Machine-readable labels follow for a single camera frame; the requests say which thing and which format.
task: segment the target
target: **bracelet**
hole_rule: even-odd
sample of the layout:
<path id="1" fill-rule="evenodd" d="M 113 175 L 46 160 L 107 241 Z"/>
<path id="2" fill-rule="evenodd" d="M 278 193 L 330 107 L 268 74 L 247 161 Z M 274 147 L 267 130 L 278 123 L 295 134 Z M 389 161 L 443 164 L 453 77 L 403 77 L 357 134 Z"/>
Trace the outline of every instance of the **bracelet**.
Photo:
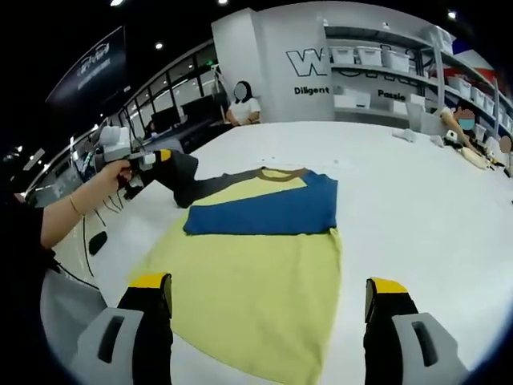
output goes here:
<path id="1" fill-rule="evenodd" d="M 80 215 L 81 217 L 85 217 L 85 215 L 83 215 L 80 211 L 77 210 L 77 206 L 75 206 L 75 202 L 73 201 L 73 196 L 72 194 L 70 194 L 70 203 L 71 203 L 71 207 L 73 207 L 73 210 L 78 214 Z"/>

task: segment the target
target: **logo letter w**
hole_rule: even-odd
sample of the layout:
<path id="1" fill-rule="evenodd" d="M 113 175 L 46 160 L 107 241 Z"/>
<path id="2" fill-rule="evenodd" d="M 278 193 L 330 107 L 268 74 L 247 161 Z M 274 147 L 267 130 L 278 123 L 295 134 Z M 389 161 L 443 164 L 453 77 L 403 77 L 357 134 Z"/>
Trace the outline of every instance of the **logo letter w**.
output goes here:
<path id="1" fill-rule="evenodd" d="M 325 73 L 325 69 L 323 68 L 321 61 L 323 49 L 324 48 L 321 48 L 320 53 L 317 53 L 317 50 L 314 48 L 307 48 L 306 50 L 303 50 L 303 53 L 300 51 L 286 52 L 297 76 L 312 76 L 312 71 L 317 76 L 328 75 Z"/>

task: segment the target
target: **blue shirt fabric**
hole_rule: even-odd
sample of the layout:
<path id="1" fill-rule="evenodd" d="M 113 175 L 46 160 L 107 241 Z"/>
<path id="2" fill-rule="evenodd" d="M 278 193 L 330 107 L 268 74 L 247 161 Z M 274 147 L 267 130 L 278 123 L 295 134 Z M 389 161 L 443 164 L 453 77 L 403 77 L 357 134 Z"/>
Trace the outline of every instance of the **blue shirt fabric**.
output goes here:
<path id="1" fill-rule="evenodd" d="M 301 179 L 305 187 L 219 205 L 192 206 L 184 231 L 191 235 L 297 235 L 337 227 L 337 181 L 312 171 Z"/>

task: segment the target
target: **yellow shirt fabric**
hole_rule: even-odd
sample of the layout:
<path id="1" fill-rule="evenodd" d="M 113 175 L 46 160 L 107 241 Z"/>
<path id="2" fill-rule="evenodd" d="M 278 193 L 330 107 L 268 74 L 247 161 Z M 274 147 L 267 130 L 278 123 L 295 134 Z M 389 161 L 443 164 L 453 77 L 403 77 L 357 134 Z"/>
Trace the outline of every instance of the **yellow shirt fabric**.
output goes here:
<path id="1" fill-rule="evenodd" d="M 257 177 L 195 205 L 302 187 L 300 178 Z M 183 231 L 187 218 L 173 224 L 131 274 L 172 275 L 173 331 L 245 373 L 278 383 L 316 383 L 340 286 L 337 230 L 296 236 L 189 236 Z"/>

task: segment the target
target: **white table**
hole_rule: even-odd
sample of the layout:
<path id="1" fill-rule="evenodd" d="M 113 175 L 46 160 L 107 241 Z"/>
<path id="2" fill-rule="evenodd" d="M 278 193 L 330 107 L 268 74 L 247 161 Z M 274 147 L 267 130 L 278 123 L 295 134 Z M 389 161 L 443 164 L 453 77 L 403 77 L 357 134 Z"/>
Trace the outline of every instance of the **white table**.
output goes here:
<path id="1" fill-rule="evenodd" d="M 369 276 L 401 282 L 421 312 L 456 338 L 476 367 L 505 327 L 513 294 L 513 183 L 482 171 L 427 137 L 411 144 L 393 128 L 300 122 L 242 127 L 194 153 L 197 179 L 267 164 L 305 166 L 339 180 L 337 223 L 343 255 L 341 296 L 323 384 L 365 378 L 362 338 Z M 109 224 L 109 241 L 91 259 L 111 306 L 125 277 L 181 215 L 172 193 L 154 182 Z M 264 383 L 218 363 L 176 338 L 173 383 Z"/>

